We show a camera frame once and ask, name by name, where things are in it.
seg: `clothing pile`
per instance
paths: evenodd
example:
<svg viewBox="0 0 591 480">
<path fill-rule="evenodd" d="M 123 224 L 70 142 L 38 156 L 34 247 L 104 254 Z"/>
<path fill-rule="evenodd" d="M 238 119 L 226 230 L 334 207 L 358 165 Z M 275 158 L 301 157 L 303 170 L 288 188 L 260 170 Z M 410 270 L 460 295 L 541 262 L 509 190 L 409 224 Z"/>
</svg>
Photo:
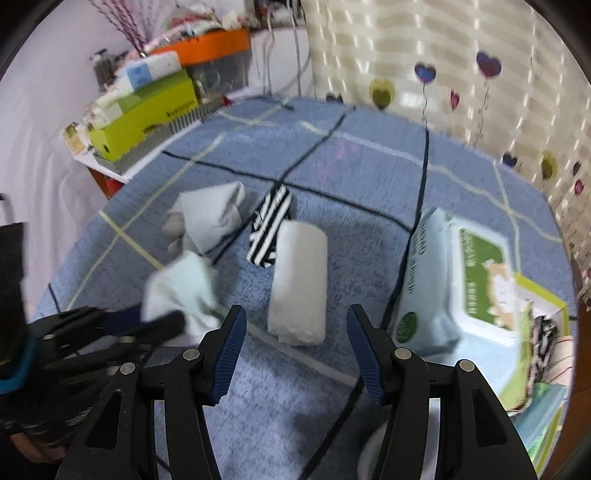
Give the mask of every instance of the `clothing pile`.
<svg viewBox="0 0 591 480">
<path fill-rule="evenodd" d="M 168 345 L 198 345 L 219 328 L 227 310 L 215 295 L 215 270 L 205 257 L 225 238 L 233 242 L 250 224 L 246 259 L 258 267 L 274 267 L 268 331 L 289 345 L 319 345 L 326 333 L 328 241 L 318 227 L 291 219 L 292 195 L 276 184 L 250 219 L 243 223 L 240 206 L 246 197 L 241 182 L 183 192 L 167 212 L 163 234 L 168 251 L 179 255 L 148 280 L 142 321 L 173 310 L 185 314 L 185 333 Z"/>
</svg>

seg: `wet wipes package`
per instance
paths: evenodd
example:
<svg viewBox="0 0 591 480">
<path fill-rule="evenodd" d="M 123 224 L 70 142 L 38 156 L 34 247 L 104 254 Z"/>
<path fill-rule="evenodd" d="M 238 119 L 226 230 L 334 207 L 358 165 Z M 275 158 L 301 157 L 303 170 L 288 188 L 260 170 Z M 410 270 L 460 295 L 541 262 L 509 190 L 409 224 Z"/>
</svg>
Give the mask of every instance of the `wet wipes package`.
<svg viewBox="0 0 591 480">
<path fill-rule="evenodd" d="M 421 357 L 475 362 L 500 392 L 519 351 L 519 306 L 509 242 L 441 209 L 421 219 L 391 335 Z"/>
</svg>

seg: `black grid line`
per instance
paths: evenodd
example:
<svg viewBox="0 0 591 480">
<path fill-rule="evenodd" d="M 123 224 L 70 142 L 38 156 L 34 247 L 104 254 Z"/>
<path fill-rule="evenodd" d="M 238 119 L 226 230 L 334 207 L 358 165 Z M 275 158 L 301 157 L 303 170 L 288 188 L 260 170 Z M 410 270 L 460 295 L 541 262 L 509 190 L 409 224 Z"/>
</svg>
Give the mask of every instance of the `black grid line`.
<svg viewBox="0 0 591 480">
<path fill-rule="evenodd" d="M 343 124 L 343 121 L 345 120 L 345 118 L 350 113 L 352 113 L 354 111 L 355 111 L 355 107 L 351 107 L 347 111 L 343 112 L 341 114 L 341 116 L 339 117 L 339 119 L 336 121 L 336 123 L 332 126 L 332 128 L 330 130 L 328 130 L 322 136 L 321 139 L 319 139 L 318 141 L 316 141 L 295 162 L 293 162 L 289 167 L 287 167 L 287 169 L 281 174 L 281 176 L 279 177 L 278 180 L 273 180 L 274 186 L 277 186 L 277 185 L 281 184 L 282 181 L 285 179 L 285 177 L 287 177 L 294 170 L 294 168 L 296 168 L 299 165 L 301 165 L 302 162 L 304 162 L 310 155 L 312 155 L 312 153 L 314 153 L 321 145 L 323 145 L 324 143 L 326 143 L 329 140 L 329 138 L 332 137 L 333 133 L 335 133 L 335 131 Z M 167 155 L 172 156 L 171 153 L 168 152 L 168 151 L 163 151 L 163 153 L 166 153 Z M 261 202 L 259 203 L 259 205 L 257 205 L 255 207 L 255 209 L 252 212 L 252 214 L 244 222 L 242 222 L 242 225 L 240 226 L 240 228 L 232 235 L 232 237 L 230 238 L 230 240 L 227 241 L 226 245 L 224 245 L 222 247 L 222 250 L 220 251 L 220 253 L 218 253 L 216 255 L 216 257 L 213 259 L 213 262 L 212 262 L 213 265 L 216 265 L 222 259 L 222 257 L 226 254 L 226 252 L 228 250 L 230 250 L 230 247 L 234 244 L 234 242 L 236 242 L 236 240 L 238 240 L 238 238 L 240 237 L 240 235 L 242 234 L 242 232 L 246 229 L 246 227 L 251 224 L 251 222 L 254 219 L 255 212 L 262 206 L 262 203 L 263 202 L 264 202 L 264 197 L 261 200 Z"/>
<path fill-rule="evenodd" d="M 178 160 L 186 160 L 186 161 L 190 161 L 191 158 L 190 157 L 185 157 L 183 155 L 177 155 L 174 153 L 171 153 L 167 150 L 164 150 L 162 152 L 165 155 L 168 155 L 169 157 L 172 158 L 176 158 Z M 259 175 L 256 173 L 251 173 L 251 172 L 247 172 L 247 171 L 243 171 L 243 170 L 236 170 L 235 168 L 232 167 L 227 167 L 225 165 L 218 165 L 215 163 L 210 163 L 207 161 L 203 161 L 203 160 L 199 160 L 197 162 L 195 162 L 195 165 L 203 165 L 204 167 L 210 167 L 210 168 L 216 168 L 218 170 L 224 170 L 227 171 L 229 173 L 232 173 L 234 175 L 237 176 L 242 176 L 242 177 L 249 177 L 251 179 L 256 179 L 256 180 L 262 180 L 262 181 L 271 181 L 273 183 L 279 182 L 278 179 L 274 178 L 274 177 L 268 177 L 265 175 Z M 340 203 L 342 205 L 346 205 L 349 206 L 351 208 L 354 208 L 356 210 L 361 210 L 363 212 L 366 213 L 371 213 L 372 215 L 375 215 L 377 217 L 383 218 L 385 220 L 388 220 L 390 222 L 394 222 L 396 223 L 400 228 L 402 228 L 403 230 L 405 230 L 406 232 L 409 232 L 412 230 L 412 227 L 410 227 L 409 225 L 407 225 L 406 223 L 404 223 L 402 220 L 397 219 L 395 216 L 389 215 L 387 213 L 381 212 L 380 210 L 376 210 L 370 207 L 366 207 L 364 205 L 361 205 L 360 203 L 356 203 L 356 202 L 351 202 L 350 200 L 346 200 L 342 197 L 337 197 L 336 195 L 332 195 L 330 193 L 326 193 L 326 192 L 321 192 L 320 190 L 316 190 L 313 189 L 311 187 L 305 187 L 303 185 L 299 185 L 297 183 L 292 183 L 289 181 L 282 181 L 281 182 L 283 185 L 285 185 L 286 187 L 290 187 L 294 190 L 300 190 L 302 192 L 306 192 L 306 193 L 311 193 L 313 195 L 316 195 L 318 197 L 322 197 L 325 198 L 327 200 L 331 200 L 333 202 L 336 203 Z"/>
<path fill-rule="evenodd" d="M 49 289 L 49 293 L 51 294 L 51 298 L 53 299 L 53 304 L 56 306 L 56 313 L 61 313 L 60 304 L 57 301 L 56 293 L 53 291 L 53 287 L 51 286 L 51 282 L 47 284 L 47 288 Z"/>
<path fill-rule="evenodd" d="M 398 300 L 398 297 L 400 296 L 400 292 L 402 292 L 402 284 L 404 282 L 404 274 L 406 272 L 408 252 L 410 250 L 410 243 L 413 238 L 414 232 L 417 230 L 419 221 L 421 219 L 421 211 L 423 209 L 423 199 L 425 196 L 425 188 L 427 185 L 428 159 L 429 159 L 429 130 L 426 128 L 425 129 L 425 150 L 424 150 L 424 154 L 423 154 L 423 173 L 421 175 L 421 183 L 420 183 L 420 187 L 419 187 L 419 191 L 418 191 L 417 208 L 415 211 L 414 224 L 413 224 L 413 228 L 410 232 L 410 236 L 408 237 L 408 242 L 406 245 L 406 249 L 404 250 L 404 255 L 402 256 L 402 262 L 400 263 L 400 269 L 398 271 L 398 278 L 396 280 L 396 285 L 394 286 L 394 290 L 392 291 L 392 294 L 390 295 L 390 298 L 388 300 L 388 304 L 386 305 L 386 309 L 384 311 L 384 316 L 382 317 L 382 322 L 380 324 L 381 329 L 388 328 L 388 325 L 390 324 L 390 321 L 392 319 L 392 314 L 394 312 L 394 306 L 396 304 L 396 301 Z M 333 426 L 327 432 L 326 436 L 324 437 L 324 440 L 321 442 L 320 446 L 318 447 L 318 449 L 316 450 L 314 455 L 312 455 L 312 457 L 310 458 L 310 461 L 308 461 L 308 463 L 303 468 L 301 475 L 298 477 L 298 480 L 306 480 L 307 478 L 309 478 L 312 475 L 312 473 L 314 473 L 314 470 L 316 470 L 316 468 L 320 465 L 320 462 L 322 461 L 322 459 L 324 458 L 324 456 L 328 452 L 328 450 L 331 447 L 331 445 L 333 444 L 335 438 L 337 437 L 337 435 L 339 434 L 339 432 L 341 431 L 341 429 L 343 428 L 343 426 L 345 425 L 345 423 L 347 422 L 347 420 L 349 419 L 349 417 L 353 413 L 353 410 L 355 409 L 355 405 L 357 404 L 362 392 L 363 392 L 363 378 L 360 375 L 359 378 L 357 379 L 357 383 L 355 384 L 355 387 L 353 388 L 353 390 L 351 391 L 351 394 L 349 395 L 349 399 L 347 400 L 345 407 L 343 408 L 343 410 L 339 414 L 339 416 L 336 419 Z"/>
<path fill-rule="evenodd" d="M 384 315 L 382 317 L 381 323 L 380 323 L 380 328 L 381 329 L 387 329 L 391 319 L 392 319 L 392 314 L 394 311 L 394 306 L 396 304 L 396 301 L 398 300 L 398 297 L 400 296 L 400 293 L 402 291 L 402 284 L 404 282 L 404 274 L 406 272 L 406 266 L 407 266 L 407 260 L 408 260 L 408 252 L 410 250 L 410 244 L 411 244 L 411 239 L 412 236 L 414 234 L 414 232 L 417 230 L 419 221 L 421 219 L 421 211 L 423 208 L 423 200 L 424 200 L 424 195 L 425 195 L 425 189 L 426 189 L 426 184 L 427 184 L 427 166 L 428 166 L 428 154 L 429 154 L 429 131 L 428 129 L 425 129 L 425 147 L 424 147 L 424 155 L 423 155 L 423 171 L 422 171 L 422 175 L 421 175 L 421 182 L 420 182 L 420 186 L 419 186 L 419 192 L 418 192 L 418 198 L 417 198 L 417 207 L 415 210 L 415 219 L 414 219 L 414 224 L 412 228 L 409 228 L 408 225 L 404 224 L 402 221 L 396 219 L 395 217 L 392 217 L 390 215 L 387 215 L 383 212 L 380 212 L 378 210 L 375 209 L 371 209 L 368 207 L 364 207 L 363 205 L 360 205 L 358 203 L 355 202 L 350 202 L 348 200 L 336 197 L 336 196 L 332 196 L 330 194 L 321 192 L 319 190 L 316 189 L 312 189 L 312 188 L 308 188 L 308 187 L 304 187 L 301 185 L 297 185 L 297 184 L 292 184 L 289 182 L 285 182 L 285 178 L 293 171 L 295 170 L 298 166 L 300 166 L 312 153 L 315 152 L 315 150 L 317 150 L 319 148 L 319 146 L 321 146 L 322 144 L 324 144 L 329 138 L 331 138 L 331 136 L 333 135 L 333 133 L 341 126 L 342 122 L 345 120 L 346 116 L 351 113 L 354 110 L 348 110 L 347 112 L 343 113 L 343 115 L 341 115 L 341 117 L 339 118 L 339 120 L 335 123 L 335 125 L 333 126 L 333 128 L 331 128 L 326 135 L 324 135 L 319 141 L 317 141 L 310 149 L 308 149 L 308 151 L 306 151 L 300 158 L 298 158 L 298 160 L 296 160 L 292 165 L 290 165 L 285 172 L 282 173 L 282 175 L 280 175 L 280 177 L 278 179 L 275 179 L 273 177 L 268 177 L 268 176 L 263 176 L 263 175 L 257 175 L 254 173 L 250 173 L 250 172 L 245 172 L 245 171 L 240 171 L 240 170 L 236 170 L 234 168 L 231 167 L 226 167 L 226 166 L 220 166 L 220 165 L 215 165 L 212 164 L 210 162 L 205 162 L 205 161 L 197 161 L 195 162 L 195 164 L 201 164 L 203 166 L 207 166 L 207 167 L 211 167 L 211 168 L 218 168 L 220 170 L 225 170 L 228 171 L 230 173 L 239 175 L 239 176 L 246 176 L 246 177 L 250 177 L 250 178 L 254 178 L 254 179 L 258 179 L 258 180 L 262 180 L 262 181 L 271 181 L 273 182 L 274 186 L 283 183 L 286 186 L 289 186 L 291 188 L 294 188 L 296 190 L 301 190 L 304 192 L 308 192 L 311 194 L 315 194 L 318 196 L 321 196 L 323 198 L 338 202 L 338 203 L 343 203 L 344 205 L 348 205 L 350 207 L 362 210 L 362 211 L 366 211 L 368 213 L 371 213 L 373 215 L 382 217 L 386 220 L 390 220 L 394 223 L 396 223 L 397 225 L 399 225 L 400 227 L 402 227 L 406 232 L 408 232 L 410 235 L 408 237 L 408 241 L 405 247 L 405 251 L 404 251 L 404 255 L 402 256 L 402 261 L 400 264 L 400 268 L 398 271 L 398 277 L 397 277 L 397 281 L 395 284 L 395 287 L 388 299 L 388 304 L 386 306 L 386 309 L 384 311 Z M 163 151 L 164 154 L 168 155 L 169 157 L 172 158 L 178 158 L 180 160 L 185 160 L 185 161 L 190 161 L 191 158 L 188 157 L 184 157 L 182 155 L 176 155 L 173 154 L 171 152 L 168 151 Z M 261 205 L 258 205 L 255 208 L 255 211 L 260 208 Z M 246 229 L 246 227 L 252 222 L 254 218 L 254 213 L 241 225 L 241 227 L 235 232 L 235 234 L 233 235 L 233 237 L 226 243 L 226 245 L 224 245 L 224 247 L 222 248 L 222 250 L 220 251 L 220 253 L 218 253 L 218 255 L 216 256 L 216 258 L 213 260 L 213 264 L 217 264 L 219 262 L 219 260 L 221 260 L 221 258 L 223 257 L 223 255 L 229 250 L 229 248 L 234 244 L 234 242 L 240 237 L 240 235 L 242 234 L 242 232 Z M 353 390 L 351 391 L 350 395 L 349 395 L 349 399 L 347 400 L 347 403 L 344 407 L 344 409 L 341 411 L 341 413 L 339 414 L 337 420 L 335 421 L 335 423 L 333 424 L 333 426 L 330 428 L 330 430 L 327 432 L 327 435 L 325 436 L 324 440 L 321 442 L 319 448 L 316 450 L 316 452 L 314 453 L 314 455 L 310 458 L 310 460 L 308 461 L 308 463 L 306 464 L 306 466 L 304 467 L 304 469 L 302 470 L 301 475 L 298 477 L 299 480 L 306 480 L 307 478 L 309 478 L 312 473 L 316 470 L 316 468 L 318 467 L 318 465 L 320 464 L 320 462 L 322 461 L 322 459 L 324 458 L 324 456 L 326 455 L 326 453 L 328 452 L 329 448 L 331 447 L 332 443 L 334 442 L 335 438 L 337 437 L 337 435 L 340 433 L 342 427 L 345 425 L 346 421 L 348 420 L 348 418 L 350 417 L 351 413 L 353 412 L 353 410 L 355 409 L 355 406 L 357 404 L 357 401 L 359 400 L 359 397 L 361 396 L 362 392 L 363 392 L 363 379 L 361 378 L 361 376 L 359 376 L 357 383 L 355 384 L 355 387 L 353 388 Z"/>
</svg>

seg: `red heart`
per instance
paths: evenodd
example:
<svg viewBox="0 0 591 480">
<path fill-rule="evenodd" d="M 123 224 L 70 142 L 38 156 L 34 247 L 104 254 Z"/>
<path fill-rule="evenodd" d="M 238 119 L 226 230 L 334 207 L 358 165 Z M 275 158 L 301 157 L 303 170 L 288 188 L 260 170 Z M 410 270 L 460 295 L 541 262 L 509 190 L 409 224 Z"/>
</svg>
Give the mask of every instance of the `red heart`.
<svg viewBox="0 0 591 480">
<path fill-rule="evenodd" d="M 585 185 L 583 184 L 582 181 L 577 180 L 576 182 L 574 182 L 574 194 L 576 196 L 579 196 L 583 193 L 583 189 L 585 188 Z"/>
<path fill-rule="evenodd" d="M 449 94 L 449 104 L 452 106 L 452 111 L 454 111 L 458 104 L 460 103 L 460 96 L 452 90 Z"/>
</svg>

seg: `bed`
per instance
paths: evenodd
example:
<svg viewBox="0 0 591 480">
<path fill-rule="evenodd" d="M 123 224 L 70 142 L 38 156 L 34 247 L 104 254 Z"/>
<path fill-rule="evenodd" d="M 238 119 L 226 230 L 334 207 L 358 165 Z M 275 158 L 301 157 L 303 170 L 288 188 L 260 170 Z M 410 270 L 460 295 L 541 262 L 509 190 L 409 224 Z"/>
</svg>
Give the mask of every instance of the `bed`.
<svg viewBox="0 0 591 480">
<path fill-rule="evenodd" d="M 293 110 L 283 108 L 287 102 Z M 293 217 L 319 226 L 329 239 L 326 340 L 291 348 L 267 334 L 272 268 L 247 262 L 249 229 L 230 237 L 227 249 L 222 244 L 208 256 L 224 250 L 216 263 L 219 296 L 227 306 L 246 309 L 249 334 L 229 394 L 206 416 L 223 478 L 298 478 L 358 376 L 345 330 L 347 307 L 361 303 L 375 325 L 384 315 L 426 155 L 423 211 L 441 207 L 505 235 L 521 274 L 574 312 L 563 241 L 535 187 L 486 155 L 427 135 L 402 117 L 305 99 L 248 100 L 169 146 L 90 221 L 51 282 L 58 305 L 120 309 L 139 303 L 148 276 L 172 260 L 160 228 L 180 192 L 239 180 L 248 192 L 241 206 L 246 219 L 285 176 Z M 46 291 L 35 318 L 55 311 Z M 152 361 L 175 353 L 162 348 Z M 156 415 L 165 459 L 162 408 Z M 355 479 L 362 442 L 386 416 L 362 394 L 313 478 Z"/>
</svg>

